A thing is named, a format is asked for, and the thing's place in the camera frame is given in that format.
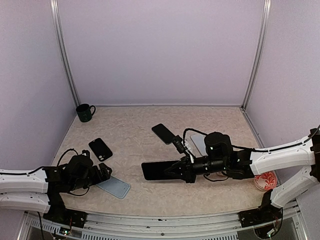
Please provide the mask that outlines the light blue phone case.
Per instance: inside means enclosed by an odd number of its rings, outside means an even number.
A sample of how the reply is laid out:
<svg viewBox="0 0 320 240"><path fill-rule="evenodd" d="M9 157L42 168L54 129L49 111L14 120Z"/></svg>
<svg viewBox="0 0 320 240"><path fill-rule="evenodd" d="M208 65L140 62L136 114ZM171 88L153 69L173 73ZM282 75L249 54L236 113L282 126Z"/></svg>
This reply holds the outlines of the light blue phone case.
<svg viewBox="0 0 320 240"><path fill-rule="evenodd" d="M121 200L127 196L131 189L131 185L129 183L126 183L114 176L111 176L108 180L103 181L96 186Z"/></svg>

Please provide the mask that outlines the large silver phone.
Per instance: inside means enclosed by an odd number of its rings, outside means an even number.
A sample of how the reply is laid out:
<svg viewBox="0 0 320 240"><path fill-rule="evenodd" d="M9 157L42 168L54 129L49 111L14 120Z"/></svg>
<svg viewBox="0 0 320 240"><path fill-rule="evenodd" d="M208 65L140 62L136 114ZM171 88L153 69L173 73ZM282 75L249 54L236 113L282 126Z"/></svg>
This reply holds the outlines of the large silver phone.
<svg viewBox="0 0 320 240"><path fill-rule="evenodd" d="M169 161L152 161L143 162L141 164L144 179L147 181L164 181L172 180L165 179L164 170L179 160L169 160Z"/></svg>

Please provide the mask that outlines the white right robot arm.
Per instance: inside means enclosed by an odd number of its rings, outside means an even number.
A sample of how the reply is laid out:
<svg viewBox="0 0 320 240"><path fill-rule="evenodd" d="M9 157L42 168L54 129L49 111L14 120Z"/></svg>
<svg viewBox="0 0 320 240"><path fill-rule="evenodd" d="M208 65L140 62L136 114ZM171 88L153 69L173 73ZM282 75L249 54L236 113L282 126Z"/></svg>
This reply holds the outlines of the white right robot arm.
<svg viewBox="0 0 320 240"><path fill-rule="evenodd" d="M320 182L320 129L287 144L270 148L247 148L232 145L228 135L212 132L204 137L206 156L193 157L183 145L173 141L185 154L180 161L164 170L167 176L194 183L198 175L225 172L228 178L243 180L266 172L300 166L301 170L282 185L268 190L256 210L256 218L266 222L275 208L284 207L290 200Z"/></svg>

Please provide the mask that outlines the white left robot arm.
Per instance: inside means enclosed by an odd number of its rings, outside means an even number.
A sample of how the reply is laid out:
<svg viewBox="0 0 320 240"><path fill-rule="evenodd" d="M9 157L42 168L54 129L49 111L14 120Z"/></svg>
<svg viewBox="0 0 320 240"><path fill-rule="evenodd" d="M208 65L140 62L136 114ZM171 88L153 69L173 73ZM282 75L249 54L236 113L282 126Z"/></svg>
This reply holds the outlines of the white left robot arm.
<svg viewBox="0 0 320 240"><path fill-rule="evenodd" d="M71 194L111 178L113 170L105 163L95 165L89 154L74 155L68 163L41 166L35 170L0 171L0 206L50 214L63 223L70 218L61 194Z"/></svg>

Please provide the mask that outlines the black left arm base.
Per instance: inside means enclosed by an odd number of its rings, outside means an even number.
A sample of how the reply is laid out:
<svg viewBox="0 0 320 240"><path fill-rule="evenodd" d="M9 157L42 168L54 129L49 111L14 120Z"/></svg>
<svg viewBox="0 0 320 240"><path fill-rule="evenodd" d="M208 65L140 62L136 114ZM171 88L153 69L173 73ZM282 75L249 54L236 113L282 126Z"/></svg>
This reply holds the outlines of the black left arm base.
<svg viewBox="0 0 320 240"><path fill-rule="evenodd" d="M84 228L88 215L86 212L66 208L59 193L49 193L48 199L49 210L43 214L45 220L70 227Z"/></svg>

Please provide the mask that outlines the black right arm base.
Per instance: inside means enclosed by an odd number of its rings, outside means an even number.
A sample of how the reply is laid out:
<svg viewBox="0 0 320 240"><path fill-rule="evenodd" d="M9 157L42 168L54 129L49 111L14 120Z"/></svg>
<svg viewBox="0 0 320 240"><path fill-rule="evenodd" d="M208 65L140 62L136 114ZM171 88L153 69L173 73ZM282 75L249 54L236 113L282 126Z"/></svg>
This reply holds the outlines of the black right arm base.
<svg viewBox="0 0 320 240"><path fill-rule="evenodd" d="M269 223L283 216L282 208L271 205L272 189L263 194L261 205L257 208L238 213L242 228Z"/></svg>

